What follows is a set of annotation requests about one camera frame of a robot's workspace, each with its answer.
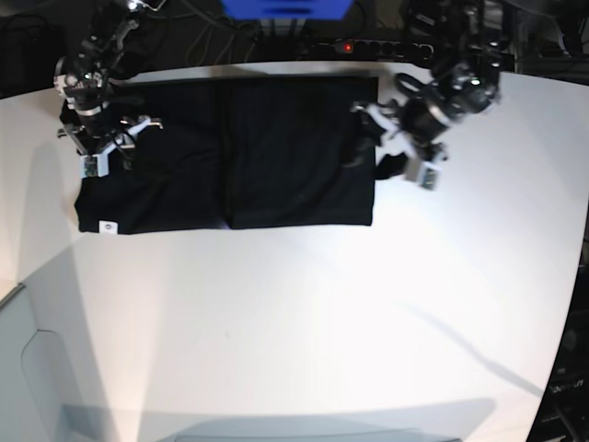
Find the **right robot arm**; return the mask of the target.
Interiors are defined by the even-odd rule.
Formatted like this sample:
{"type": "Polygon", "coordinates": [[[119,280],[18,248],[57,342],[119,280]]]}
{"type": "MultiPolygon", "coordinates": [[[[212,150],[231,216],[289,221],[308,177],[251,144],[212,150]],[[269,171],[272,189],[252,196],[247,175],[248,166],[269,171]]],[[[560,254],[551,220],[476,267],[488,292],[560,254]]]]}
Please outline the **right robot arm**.
{"type": "Polygon", "coordinates": [[[117,134],[109,116],[110,78],[125,54],[125,40],[140,26],[146,12],[163,1],[105,1],[93,13],[89,31],[73,57],[58,61],[54,87],[75,115],[63,117],[60,137],[70,137],[81,156],[96,154],[117,134]]]}

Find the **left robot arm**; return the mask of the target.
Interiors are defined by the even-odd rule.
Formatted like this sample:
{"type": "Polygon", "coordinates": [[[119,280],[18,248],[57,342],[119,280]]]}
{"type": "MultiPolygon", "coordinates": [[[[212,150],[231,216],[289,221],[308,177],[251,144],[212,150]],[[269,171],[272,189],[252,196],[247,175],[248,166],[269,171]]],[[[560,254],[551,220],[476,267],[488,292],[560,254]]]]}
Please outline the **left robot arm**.
{"type": "Polygon", "coordinates": [[[447,147],[442,134],[480,114],[500,99],[503,6],[498,1],[444,1],[440,30],[442,55],[423,83],[405,73],[393,76],[393,86],[405,97],[385,104],[357,101],[351,111],[360,134],[346,148],[341,164],[354,168],[368,152],[401,134],[400,153],[386,154],[375,168],[376,180],[404,175],[421,187],[435,187],[447,147]]]}

